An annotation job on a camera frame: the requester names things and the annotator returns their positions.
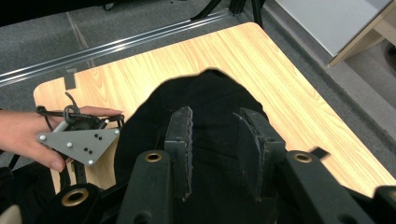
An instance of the human hand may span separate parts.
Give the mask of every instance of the human hand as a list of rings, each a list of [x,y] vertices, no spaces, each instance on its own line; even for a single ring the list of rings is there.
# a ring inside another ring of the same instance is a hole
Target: human hand
[[[84,106],[80,112],[96,117],[111,117],[121,114],[119,110],[94,106]],[[49,117],[52,127],[56,127],[62,120],[63,118]],[[49,131],[44,117],[36,112],[0,110],[0,149],[31,158],[50,169],[61,172],[65,167],[61,155],[36,140],[39,133]]]

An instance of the metal bracket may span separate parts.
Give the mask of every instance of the metal bracket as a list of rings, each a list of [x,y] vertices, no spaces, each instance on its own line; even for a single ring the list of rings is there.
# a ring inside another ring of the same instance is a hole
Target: metal bracket
[[[97,162],[119,134],[119,129],[40,133],[37,140],[76,161],[91,166]]]
[[[76,81],[74,74],[77,72],[75,67],[66,68],[66,74],[64,75],[64,87],[66,90],[72,90],[76,88]]]

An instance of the gray carpet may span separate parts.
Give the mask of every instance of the gray carpet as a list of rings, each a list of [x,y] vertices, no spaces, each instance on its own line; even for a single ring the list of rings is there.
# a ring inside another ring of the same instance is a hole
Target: gray carpet
[[[117,4],[110,11],[103,11],[101,7],[89,7],[0,27],[0,74],[188,20],[204,8],[208,2],[208,0],[137,0]],[[215,11],[226,8],[229,2],[223,0]],[[344,67],[336,66],[329,70],[324,66],[323,64],[329,60],[326,52],[318,43],[315,43],[312,37],[306,35],[301,29],[296,29],[298,24],[293,23],[292,19],[285,15],[281,8],[275,6],[273,1],[267,1],[262,15],[265,32],[272,37],[359,139],[393,176],[396,176],[396,165],[394,164],[396,144],[393,137],[377,120],[373,119],[366,108],[359,104],[353,94],[347,91],[348,86],[343,86],[333,77],[335,71],[338,75],[345,73]],[[230,17],[169,35],[131,49],[77,64],[76,68],[81,71],[211,33],[239,24],[246,20],[246,17],[252,19],[249,3],[247,3],[244,15],[239,18]],[[304,36],[304,41],[296,36]],[[0,106],[23,111],[35,109],[32,95],[35,86],[47,80],[62,77],[64,73],[65,69],[0,88]],[[2,155],[0,165],[8,162],[9,155]],[[19,166],[26,162],[29,161],[21,160]]]

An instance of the round hole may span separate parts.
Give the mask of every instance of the round hole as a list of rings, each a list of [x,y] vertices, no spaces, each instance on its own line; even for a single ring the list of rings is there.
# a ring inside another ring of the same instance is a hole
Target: round hole
[[[134,224],[149,224],[150,220],[151,213],[147,211],[140,212],[134,216]]]
[[[300,162],[311,162],[312,158],[310,158],[309,156],[303,154],[303,153],[296,153],[294,154],[294,159]]]
[[[84,202],[90,193],[86,189],[73,189],[62,198],[62,205],[72,207]]]
[[[344,224],[358,224],[355,218],[345,214],[338,216],[338,220]]]
[[[159,153],[150,153],[146,156],[146,161],[149,162],[155,162],[155,161],[160,161],[163,158],[163,156]]]

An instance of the finger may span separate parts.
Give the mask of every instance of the finger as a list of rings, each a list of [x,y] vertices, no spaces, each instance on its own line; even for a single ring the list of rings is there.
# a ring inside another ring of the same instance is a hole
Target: finger
[[[110,109],[110,108],[102,108],[102,107],[96,107],[96,106],[83,106],[81,108],[81,113],[83,114],[91,114],[97,117],[102,117],[102,116],[116,116],[122,113],[120,110],[115,110],[115,109]]]
[[[32,147],[30,147],[29,150],[24,150],[24,152],[26,152],[26,155],[22,156],[29,157],[52,170],[61,172],[65,167],[64,159],[59,153],[41,145],[40,143],[33,143]]]

